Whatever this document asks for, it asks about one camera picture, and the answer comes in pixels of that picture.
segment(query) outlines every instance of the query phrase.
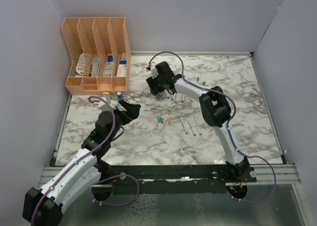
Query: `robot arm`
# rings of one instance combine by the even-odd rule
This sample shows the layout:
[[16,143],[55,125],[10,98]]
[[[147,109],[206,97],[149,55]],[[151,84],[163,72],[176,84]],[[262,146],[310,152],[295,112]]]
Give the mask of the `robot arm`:
[[[35,207],[44,194],[44,197],[36,212],[35,226],[57,226],[59,225],[64,212],[70,204],[78,198],[87,188],[97,183],[104,170],[101,157],[110,149],[111,141],[121,126],[128,124],[139,116],[140,105],[132,105],[123,100],[119,103],[126,109],[120,111],[115,108],[113,110],[115,116],[115,128],[110,138],[101,145],[96,151],[90,154],[90,151],[100,145],[108,136],[112,129],[113,116],[110,111],[102,112],[95,124],[95,129],[84,140],[82,149],[76,156],[47,184],[43,185],[39,190],[31,188],[25,195],[23,218],[31,222]],[[62,179],[52,187],[60,177]]]
[[[220,94],[204,91],[186,83],[186,81],[182,79],[181,74],[174,75],[166,61],[157,64],[151,72],[152,76],[147,78],[147,83],[153,95],[157,95],[164,90],[169,90],[174,93],[187,95],[200,103],[204,120],[215,129],[221,141],[226,154],[228,167],[236,177],[241,176],[250,164],[247,158],[235,150],[230,140],[226,126],[227,121],[230,119],[231,108],[226,98]],[[218,86],[212,89],[223,92]],[[237,144],[238,141],[232,131],[230,123],[229,128],[233,140],[239,148]]]

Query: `marble surface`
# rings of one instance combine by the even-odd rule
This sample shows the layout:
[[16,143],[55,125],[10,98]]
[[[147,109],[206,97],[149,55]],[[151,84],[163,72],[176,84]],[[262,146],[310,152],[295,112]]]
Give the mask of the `marble surface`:
[[[124,134],[112,142],[111,149],[102,157],[112,165],[181,165],[181,164],[223,164],[224,150],[214,129],[202,117],[198,102],[175,104],[165,97],[150,93],[146,78],[148,61],[152,56],[132,56],[129,95],[124,99],[141,104],[140,116],[125,126]],[[248,56],[182,56],[185,76],[206,86],[220,86],[237,105],[237,115],[232,120],[234,132],[241,149],[248,155],[259,155],[270,163],[282,163],[276,139],[265,108],[251,60]],[[181,73],[179,60],[173,56],[158,56],[154,64],[167,61],[175,74]],[[83,140],[94,129],[100,110],[89,104],[88,96],[73,96],[56,166],[66,165],[79,150]],[[197,116],[202,136],[185,134],[180,116],[189,127],[186,117],[192,123]],[[162,116],[164,123],[157,122]],[[263,163],[250,159],[250,163]]]

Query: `gray wall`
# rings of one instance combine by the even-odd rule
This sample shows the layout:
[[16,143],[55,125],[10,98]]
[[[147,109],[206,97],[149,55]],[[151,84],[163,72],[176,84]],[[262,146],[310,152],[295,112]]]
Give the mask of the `gray wall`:
[[22,226],[24,195],[49,163],[70,58],[50,0],[0,0],[0,225]]
[[254,61],[286,157],[317,222],[317,2],[285,0]]
[[66,16],[125,16],[134,51],[254,52],[282,0],[55,0]]

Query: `blue cap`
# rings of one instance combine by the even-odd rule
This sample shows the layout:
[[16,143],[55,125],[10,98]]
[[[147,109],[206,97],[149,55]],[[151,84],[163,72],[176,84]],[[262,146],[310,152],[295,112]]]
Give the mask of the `blue cap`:
[[121,93],[121,91],[118,91],[118,92],[117,92],[117,96],[118,96],[118,99],[122,99],[122,93]]
[[113,56],[109,55],[107,61],[113,61]]

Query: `box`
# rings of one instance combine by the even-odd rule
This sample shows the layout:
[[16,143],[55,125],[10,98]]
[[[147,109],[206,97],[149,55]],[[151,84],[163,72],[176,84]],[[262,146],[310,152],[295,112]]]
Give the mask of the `box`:
[[[115,94],[128,92],[131,50],[126,28],[126,19],[122,18],[65,18],[62,32],[71,58],[71,67],[66,88],[72,95],[101,95],[102,92]],[[83,76],[76,73],[79,56],[84,53],[86,66]],[[107,57],[113,56],[112,74],[103,76]],[[91,76],[92,60],[99,56],[97,76]],[[126,61],[125,75],[116,76],[119,62]]]

